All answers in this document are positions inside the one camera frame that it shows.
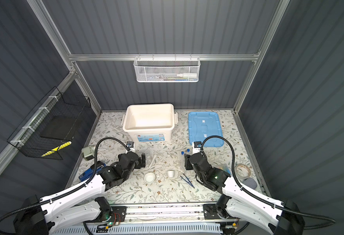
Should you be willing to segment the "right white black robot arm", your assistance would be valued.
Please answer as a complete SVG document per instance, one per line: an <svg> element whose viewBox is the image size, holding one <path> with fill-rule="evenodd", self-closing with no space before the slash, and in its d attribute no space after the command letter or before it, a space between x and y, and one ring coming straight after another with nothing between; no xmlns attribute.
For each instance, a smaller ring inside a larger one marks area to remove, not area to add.
<svg viewBox="0 0 344 235"><path fill-rule="evenodd" d="M236 217L256 225L271 235L301 235L305 221L301 215L285 212L298 211L293 202L271 199L252 188L237 184L236 177L212 167L201 154L186 155L185 159L196 174L198 183L221 194L216 203L219 217Z"/></svg>

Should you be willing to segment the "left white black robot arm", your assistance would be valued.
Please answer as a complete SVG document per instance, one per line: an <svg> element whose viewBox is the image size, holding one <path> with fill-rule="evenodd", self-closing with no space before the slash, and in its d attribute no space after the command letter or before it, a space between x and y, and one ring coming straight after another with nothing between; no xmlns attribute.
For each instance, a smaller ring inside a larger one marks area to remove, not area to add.
<svg viewBox="0 0 344 235"><path fill-rule="evenodd" d="M24 204L42 202L42 206L19 212L14 221L18 235L50 235L81 222L110 223L123 221L123 215L114 211L102 193L121 185L135 169L146 166L146 155L129 151L119 155L118 162L106 165L86 180L67 190L38 199L28 198Z"/></svg>

